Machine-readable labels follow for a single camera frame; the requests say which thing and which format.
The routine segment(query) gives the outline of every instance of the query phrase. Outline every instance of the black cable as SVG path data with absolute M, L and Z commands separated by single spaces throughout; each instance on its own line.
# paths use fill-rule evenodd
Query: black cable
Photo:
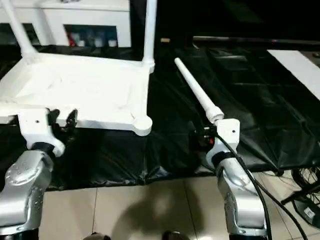
M 267 237 L 268 240 L 272 240 L 272 231 L 271 231 L 271 222 L 269 218 L 269 212 L 267 208 L 267 203 L 265 201 L 265 198 L 260 191 L 259 186 L 256 183 L 255 178 L 252 176 L 251 172 L 248 170 L 247 166 L 245 165 L 244 161 L 241 159 L 241 157 L 238 156 L 238 154 L 232 149 L 232 147 L 217 133 L 216 137 L 220 139 L 220 141 L 229 149 L 229 151 L 234 155 L 234 157 L 238 160 L 239 164 L 245 171 L 245 173 L 248 175 L 249 179 L 251 180 L 259 198 L 261 199 L 263 208 L 264 208 L 264 218 L 265 218 L 265 224 L 266 224 L 266 232 L 267 232 Z
M 304 189 L 310 188 L 311 185 L 314 185 L 316 183 L 320 182 L 320 178 L 318 178 L 319 169 L 317 167 L 312 168 L 300 168 L 300 169 L 293 169 L 291 171 L 291 175 L 293 180 L 299 185 L 301 188 L 301 191 Z M 309 192 L 304 197 L 307 199 L 310 199 L 315 205 L 320 205 L 320 199 L 317 197 L 320 195 L 319 192 L 320 188 L 318 190 L 315 190 L 313 192 Z
M 291 218 L 291 220 L 294 222 L 294 224 L 298 228 L 299 232 L 301 233 L 303 240 L 308 240 L 308 237 L 307 237 L 305 231 L 303 230 L 303 228 L 299 224 L 298 220 L 292 215 L 292 213 L 285 206 L 283 206 L 281 204 L 281 202 L 279 202 L 267 189 L 265 189 L 258 181 L 256 181 L 254 179 L 254 177 L 252 176 L 251 172 L 248 170 L 248 168 L 247 168 L 246 164 L 244 163 L 244 161 L 242 160 L 242 158 L 239 157 L 239 155 L 232 149 L 232 147 L 220 135 L 216 134 L 216 137 L 218 139 L 220 139 L 220 141 L 229 149 L 229 151 L 238 160 L 239 164 L 241 165 L 241 167 L 243 168 L 245 173 L 248 175 L 249 179 L 252 181 L 253 186 L 256 188 L 256 192 L 257 192 L 258 196 L 261 198 L 262 205 L 263 205 L 264 210 L 265 210 L 264 211 L 264 217 L 265 217 L 267 231 L 268 231 L 268 228 L 271 229 L 270 218 L 269 218 L 269 213 L 268 213 L 266 201 L 265 201 L 260 189 L 262 189 L 262 191 L 264 191 L 264 193 L 269 198 L 271 198 Z M 268 239 L 270 240 L 271 238 L 269 238 L 269 235 L 271 235 L 271 231 L 268 232 Z
M 288 180 L 291 180 L 291 182 L 295 183 L 295 181 L 294 181 L 292 178 L 290 178 L 290 177 L 286 177 L 286 176 L 276 176 L 276 175 L 268 174 L 268 173 L 265 173 L 265 172 L 262 172 L 262 174 L 267 175 L 267 176 L 269 176 L 269 177 L 279 178 L 279 180 L 280 180 L 281 182 L 283 182 L 284 184 L 286 184 L 286 185 L 288 185 L 288 186 L 290 186 L 290 187 L 292 187 L 292 188 L 294 188 L 294 189 L 298 189 L 298 188 L 299 188 L 298 185 L 292 185 L 292 184 L 290 184 L 289 182 L 286 182 L 286 181 L 283 180 L 283 179 L 288 179 Z
M 258 181 L 256 181 L 256 183 L 258 184 L 259 188 L 262 189 L 262 191 L 264 191 L 265 194 L 268 195 L 269 198 L 272 199 L 272 201 L 274 201 L 290 218 L 291 220 L 294 222 L 294 224 L 296 225 L 296 227 L 298 228 L 299 232 L 302 235 L 303 240 L 308 240 L 308 237 L 305 233 L 305 231 L 303 230 L 303 228 L 301 227 L 301 225 L 299 224 L 298 220 L 295 218 L 295 216 L 292 215 L 292 213 L 281 204 L 281 202 L 279 202 L 267 189 L 265 189 Z

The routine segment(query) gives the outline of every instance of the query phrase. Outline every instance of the table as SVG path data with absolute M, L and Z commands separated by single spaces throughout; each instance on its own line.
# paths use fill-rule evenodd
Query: table
M 4 47 L 0 78 L 19 60 Z M 44 46 L 40 52 L 139 60 L 128 48 Z M 190 148 L 189 133 L 209 125 L 174 64 L 179 57 L 226 118 L 240 120 L 238 152 L 253 172 L 320 165 L 319 100 L 265 49 L 157 49 L 150 76 L 148 116 L 152 131 L 77 128 L 63 157 L 54 161 L 49 190 L 145 185 L 154 181 L 214 175 L 201 167 L 205 153 Z M 0 126 L 0 181 L 26 149 L 19 127 Z

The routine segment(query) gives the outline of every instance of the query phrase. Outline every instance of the white plastic rod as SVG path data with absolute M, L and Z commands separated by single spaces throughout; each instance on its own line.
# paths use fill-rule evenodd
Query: white plastic rod
M 177 57 L 174 62 L 193 91 L 194 95 L 200 102 L 201 106 L 205 110 L 205 115 L 210 123 L 214 124 L 217 120 L 223 119 L 225 116 L 224 113 L 211 101 L 206 92 L 202 89 L 194 76 L 192 76 L 180 58 Z
M 10 26 L 12 28 L 14 36 L 21 48 L 21 55 L 27 56 L 29 54 L 35 54 L 37 51 L 32 46 L 22 23 L 19 22 L 13 4 L 10 0 L 1 0 L 1 2 L 2 7 L 4 8 L 6 14 L 9 17 Z
M 157 0 L 147 0 L 144 31 L 143 64 L 150 65 L 151 72 L 155 68 L 154 47 L 157 20 Z

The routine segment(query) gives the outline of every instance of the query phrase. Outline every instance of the beige floor tile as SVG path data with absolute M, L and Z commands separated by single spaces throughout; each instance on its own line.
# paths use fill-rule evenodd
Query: beige floor tile
M 112 240 L 161 240 L 164 231 L 195 239 L 182 180 L 98 189 L 94 231 Z
M 39 238 L 82 240 L 90 235 L 96 193 L 96 188 L 46 192 Z
M 293 191 L 299 190 L 299 186 L 297 186 L 292 180 L 287 178 L 279 179 L 278 177 L 268 176 L 265 174 L 260 175 L 264 185 L 268 189 L 268 191 L 274 195 L 279 201 L 283 200 L 284 198 L 288 197 Z M 290 171 L 285 172 L 285 177 L 290 178 Z M 309 235 L 320 233 L 320 230 L 310 226 L 307 224 L 294 210 L 292 203 L 288 203 L 285 205 L 287 209 L 297 218 L 298 222 L 301 224 L 305 233 Z M 289 232 L 292 238 L 299 238 L 301 234 L 297 229 L 294 222 L 288 217 L 288 215 L 278 206 L 276 206 L 284 220 L 285 225 L 289 229 Z
M 224 202 L 217 187 L 217 178 L 189 178 L 185 185 L 198 240 L 228 240 Z M 267 200 L 267 206 L 274 239 L 290 239 L 275 205 Z
M 319 239 L 320 239 L 319 233 L 308 236 L 308 240 L 319 240 Z M 294 240 L 304 240 L 304 239 L 302 237 L 299 237 L 299 238 L 295 238 Z
M 264 187 L 266 187 L 260 175 L 255 174 L 255 179 L 257 179 L 259 183 L 261 183 L 262 185 L 264 185 Z M 280 212 L 276 204 L 266 194 L 263 193 L 263 196 L 266 201 L 269 217 L 271 220 L 272 239 L 276 239 L 276 240 L 291 239 L 292 237 L 288 231 L 287 226 L 285 225 L 283 217 L 280 215 Z

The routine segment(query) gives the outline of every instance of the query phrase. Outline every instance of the white chair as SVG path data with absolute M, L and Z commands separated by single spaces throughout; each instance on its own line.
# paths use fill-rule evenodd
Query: white chair
M 149 75 L 154 71 L 157 0 L 147 0 L 142 61 L 39 53 L 31 45 L 10 0 L 1 0 L 20 45 L 22 59 L 0 81 L 0 124 L 24 109 L 60 110 L 66 124 L 78 110 L 78 128 L 150 133 Z

